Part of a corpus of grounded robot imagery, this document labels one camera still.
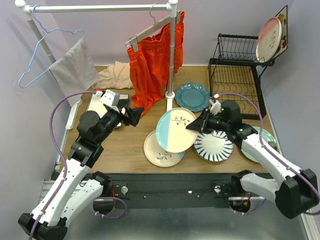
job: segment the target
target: dish rack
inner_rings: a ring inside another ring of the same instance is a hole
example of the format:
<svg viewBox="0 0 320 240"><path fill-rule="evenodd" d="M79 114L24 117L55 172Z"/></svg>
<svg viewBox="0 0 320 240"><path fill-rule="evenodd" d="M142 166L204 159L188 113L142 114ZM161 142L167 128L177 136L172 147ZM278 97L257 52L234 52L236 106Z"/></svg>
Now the dish rack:
<svg viewBox="0 0 320 240"><path fill-rule="evenodd" d="M267 62L257 59L257 36L219 33L217 40L213 57L208 63L210 96L226 92L242 94L257 105L264 117L267 111L260 80L266 68L275 64L274 59ZM260 75L257 66L264 68ZM243 119L259 119L258 113L245 99L234 95L223 95L220 99L235 100Z"/></svg>

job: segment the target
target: gray floor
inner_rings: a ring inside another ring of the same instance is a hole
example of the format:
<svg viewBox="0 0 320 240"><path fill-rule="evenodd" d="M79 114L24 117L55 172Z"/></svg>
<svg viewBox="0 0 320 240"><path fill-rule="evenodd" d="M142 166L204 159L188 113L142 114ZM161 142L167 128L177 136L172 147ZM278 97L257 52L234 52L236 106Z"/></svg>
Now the gray floor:
<svg viewBox="0 0 320 240"><path fill-rule="evenodd" d="M307 240L300 217L289 220L267 202L249 215L229 209L132 209L118 220L101 219L88 206L71 223L66 240Z"/></svg>

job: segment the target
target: orange-red garment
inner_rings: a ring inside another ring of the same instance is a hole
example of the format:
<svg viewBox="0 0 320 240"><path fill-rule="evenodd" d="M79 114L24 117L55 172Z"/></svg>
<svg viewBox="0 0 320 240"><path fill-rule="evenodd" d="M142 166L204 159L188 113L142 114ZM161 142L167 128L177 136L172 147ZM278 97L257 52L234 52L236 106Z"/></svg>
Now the orange-red garment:
<svg viewBox="0 0 320 240"><path fill-rule="evenodd" d="M178 72L184 59L184 17L183 11L180 22L175 25L174 74ZM163 97L163 87L169 78L170 24L164 26L154 37L138 42L138 48L135 52L130 47L127 52L130 58L130 79L135 90L135 95L132 96L133 107L144 107L143 115Z"/></svg>

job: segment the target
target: gray wall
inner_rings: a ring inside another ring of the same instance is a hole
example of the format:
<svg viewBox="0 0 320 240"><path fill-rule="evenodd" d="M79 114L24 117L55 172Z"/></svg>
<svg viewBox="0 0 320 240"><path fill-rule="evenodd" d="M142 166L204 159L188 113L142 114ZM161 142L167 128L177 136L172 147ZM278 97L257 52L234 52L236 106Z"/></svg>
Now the gray wall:
<svg viewBox="0 0 320 240"><path fill-rule="evenodd" d="M105 5L150 4L150 0L45 0L47 5ZM185 65L207 65L212 57L217 36L227 34L255 35L270 18L294 0L180 0L178 8L185 11L184 58ZM166 11L153 11L157 20L167 16ZM53 13L59 27L84 29L86 41L96 65L115 61L128 62L125 42L154 23L148 11L138 12L74 12ZM73 36L65 35L70 47Z"/></svg>
<svg viewBox="0 0 320 240"><path fill-rule="evenodd" d="M302 168L315 171L318 179L319 9L318 0L295 0L288 16L288 50L262 77L264 99L283 155ZM320 227L320 217L316 219Z"/></svg>
<svg viewBox="0 0 320 240"><path fill-rule="evenodd" d="M32 0L29 4L42 4ZM43 21L49 29L57 27L51 15ZM57 152L49 134L49 117L54 105L64 96L50 74L26 89L18 79L28 69L37 43L26 18L14 1L0 5L0 239L27 239L17 221L22 213L30 213L37 205L44 179L54 167ZM48 37L54 54L61 57L68 45L61 33ZM32 64L32 80L50 65L39 48ZM54 119L54 132L61 142L70 107L61 106Z"/></svg>

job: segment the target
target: green plate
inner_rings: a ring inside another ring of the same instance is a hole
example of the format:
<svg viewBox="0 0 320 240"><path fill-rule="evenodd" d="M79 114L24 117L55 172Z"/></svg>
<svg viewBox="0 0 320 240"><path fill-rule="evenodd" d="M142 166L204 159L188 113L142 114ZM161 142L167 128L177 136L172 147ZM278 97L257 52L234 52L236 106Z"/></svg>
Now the green plate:
<svg viewBox="0 0 320 240"><path fill-rule="evenodd" d="M254 128L255 130L257 130L258 133L260 132L260 127L254 126L253 128ZM268 143L268 142L275 142L275 143L276 143L275 137L272 136L271 133L268 132L268 131L265 130L265 129L262 130L262 138L263 138L263 140L265 140L267 143ZM249 153L243 151L242 149L241 149L241 151L243 152L243 154L244 154L248 159L250 159L250 160L258 163L258 161L257 161L253 156L251 156Z"/></svg>

